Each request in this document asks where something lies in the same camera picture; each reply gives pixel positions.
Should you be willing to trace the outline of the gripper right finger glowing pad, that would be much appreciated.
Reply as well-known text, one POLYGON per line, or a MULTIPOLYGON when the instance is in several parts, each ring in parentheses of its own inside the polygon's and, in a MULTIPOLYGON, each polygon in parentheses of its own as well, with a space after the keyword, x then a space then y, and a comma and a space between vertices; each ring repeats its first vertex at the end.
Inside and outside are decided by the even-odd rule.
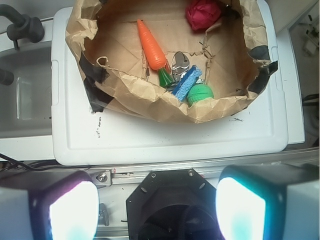
POLYGON ((320 168, 229 165, 219 177, 215 208, 226 240, 318 240, 320 168))

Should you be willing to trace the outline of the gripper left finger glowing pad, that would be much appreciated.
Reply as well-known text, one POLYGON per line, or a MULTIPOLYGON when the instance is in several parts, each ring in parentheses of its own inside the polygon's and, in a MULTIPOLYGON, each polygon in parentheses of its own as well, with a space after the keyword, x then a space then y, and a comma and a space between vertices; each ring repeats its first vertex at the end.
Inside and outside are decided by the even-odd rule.
POLYGON ((99 192, 83 170, 0 174, 2 240, 92 240, 99 192))

